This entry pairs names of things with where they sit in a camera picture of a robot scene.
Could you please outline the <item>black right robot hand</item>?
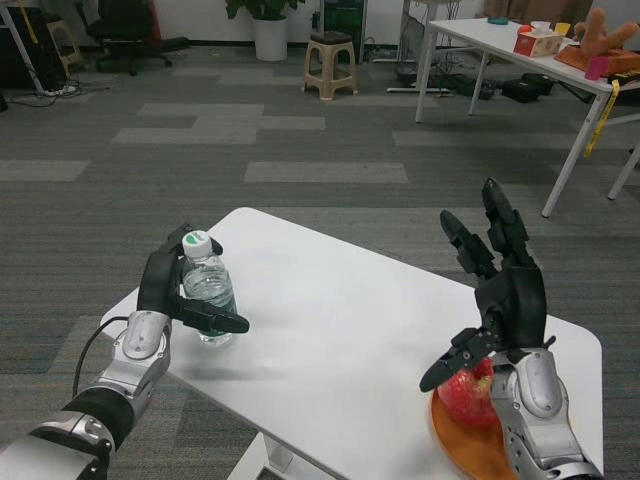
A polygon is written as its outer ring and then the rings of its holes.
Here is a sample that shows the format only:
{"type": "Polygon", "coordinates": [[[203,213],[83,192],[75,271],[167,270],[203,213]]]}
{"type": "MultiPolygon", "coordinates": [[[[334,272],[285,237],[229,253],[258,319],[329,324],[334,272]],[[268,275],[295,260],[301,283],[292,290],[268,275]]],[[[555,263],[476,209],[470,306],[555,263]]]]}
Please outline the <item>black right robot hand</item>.
{"type": "Polygon", "coordinates": [[[457,251],[457,260],[478,279],[474,290],[482,324],[467,327],[420,380],[423,392],[437,389],[462,369],[476,367],[492,353],[542,348],[547,299],[542,272],[530,255],[529,235],[499,183],[489,178],[482,187],[491,245],[471,233],[450,211],[440,213],[441,227],[457,251]]]}

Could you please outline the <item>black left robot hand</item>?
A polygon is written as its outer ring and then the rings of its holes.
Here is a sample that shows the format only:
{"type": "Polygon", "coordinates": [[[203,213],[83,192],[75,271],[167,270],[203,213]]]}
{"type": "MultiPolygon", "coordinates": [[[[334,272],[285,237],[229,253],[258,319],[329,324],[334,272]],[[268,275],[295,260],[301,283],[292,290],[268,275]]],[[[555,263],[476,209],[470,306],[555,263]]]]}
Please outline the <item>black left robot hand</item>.
{"type": "Polygon", "coordinates": [[[185,263],[182,239],[194,231],[191,224],[183,223],[149,255],[140,282],[136,310],[165,314],[198,331],[247,333],[250,323],[246,318],[204,300],[187,299],[180,294],[185,263]]]}

